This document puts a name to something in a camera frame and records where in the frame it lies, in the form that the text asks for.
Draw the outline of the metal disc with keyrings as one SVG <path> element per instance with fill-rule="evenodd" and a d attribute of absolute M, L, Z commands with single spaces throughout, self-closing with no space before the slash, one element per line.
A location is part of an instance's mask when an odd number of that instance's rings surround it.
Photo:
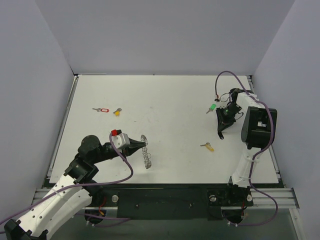
<path fill-rule="evenodd" d="M 148 139 L 145 135 L 141 135 L 140 140 L 145 143 L 145 146 L 142 148 L 142 156 L 144 161 L 144 166 L 148 170 L 152 167 L 151 154 L 148 152 Z"/>

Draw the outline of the key with black tag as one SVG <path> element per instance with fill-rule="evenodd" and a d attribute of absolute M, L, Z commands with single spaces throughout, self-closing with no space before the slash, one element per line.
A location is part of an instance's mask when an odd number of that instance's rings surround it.
<path fill-rule="evenodd" d="M 218 136 L 219 136 L 219 138 L 221 139 L 221 140 L 223 140 L 224 139 L 224 135 L 223 135 L 223 133 L 220 131 L 220 132 L 218 132 Z"/>

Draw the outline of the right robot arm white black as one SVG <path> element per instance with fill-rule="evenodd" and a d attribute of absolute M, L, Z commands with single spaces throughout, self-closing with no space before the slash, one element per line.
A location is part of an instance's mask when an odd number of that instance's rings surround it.
<path fill-rule="evenodd" d="M 253 94 L 233 88 L 229 102 L 216 109 L 217 134 L 223 139 L 223 131 L 236 123 L 236 114 L 245 114 L 240 137 L 245 144 L 237 168 L 231 175 L 221 203 L 224 206 L 252 206 L 250 192 L 253 171 L 262 153 L 274 142 L 278 111 L 266 108 Z"/>

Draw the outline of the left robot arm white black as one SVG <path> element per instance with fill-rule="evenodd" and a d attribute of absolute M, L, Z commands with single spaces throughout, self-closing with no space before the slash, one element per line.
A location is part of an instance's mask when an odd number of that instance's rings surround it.
<path fill-rule="evenodd" d="M 101 144 L 95 135 L 86 136 L 80 144 L 73 161 L 57 183 L 38 202 L 1 221 L 9 240 L 48 240 L 66 221 L 82 208 L 97 206 L 103 200 L 105 186 L 129 180 L 133 168 L 127 160 L 136 151 L 146 147 L 145 141 L 128 137 L 121 130 L 112 130 L 109 141 Z M 97 163 L 120 157 L 129 167 L 130 174 L 122 180 L 98 183 L 94 176 L 99 169 Z"/>

